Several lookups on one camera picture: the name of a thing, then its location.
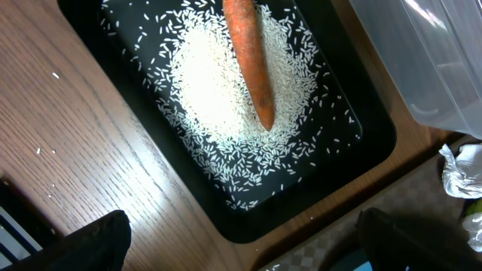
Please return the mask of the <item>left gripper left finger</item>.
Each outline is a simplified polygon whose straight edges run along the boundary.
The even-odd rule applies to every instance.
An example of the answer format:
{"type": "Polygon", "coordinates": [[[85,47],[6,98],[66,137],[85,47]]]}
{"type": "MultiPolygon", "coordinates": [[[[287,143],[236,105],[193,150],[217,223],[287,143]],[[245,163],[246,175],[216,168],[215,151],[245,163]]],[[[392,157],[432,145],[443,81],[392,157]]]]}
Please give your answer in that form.
{"type": "Polygon", "coordinates": [[[128,216],[115,210],[7,269],[121,271],[131,240],[128,216]]]}

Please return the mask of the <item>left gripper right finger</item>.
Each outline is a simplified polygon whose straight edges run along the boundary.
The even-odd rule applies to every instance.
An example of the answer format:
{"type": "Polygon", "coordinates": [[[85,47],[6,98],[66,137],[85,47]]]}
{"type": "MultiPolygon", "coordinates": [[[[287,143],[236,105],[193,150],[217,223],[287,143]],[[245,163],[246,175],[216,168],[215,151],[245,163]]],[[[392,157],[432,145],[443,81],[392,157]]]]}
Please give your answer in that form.
{"type": "Polygon", "coordinates": [[[359,213],[356,228],[374,270],[481,270],[481,261],[437,221],[369,208],[359,213]]]}

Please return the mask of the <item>orange carrot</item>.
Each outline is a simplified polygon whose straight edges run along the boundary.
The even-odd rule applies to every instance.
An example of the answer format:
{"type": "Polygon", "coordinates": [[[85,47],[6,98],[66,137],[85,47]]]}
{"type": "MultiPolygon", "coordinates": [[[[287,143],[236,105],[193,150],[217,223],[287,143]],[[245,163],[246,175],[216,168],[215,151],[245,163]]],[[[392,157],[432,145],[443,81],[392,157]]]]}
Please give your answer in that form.
{"type": "Polygon", "coordinates": [[[265,130],[272,129],[275,103],[252,0],[223,0],[222,7],[236,59],[265,130]]]}

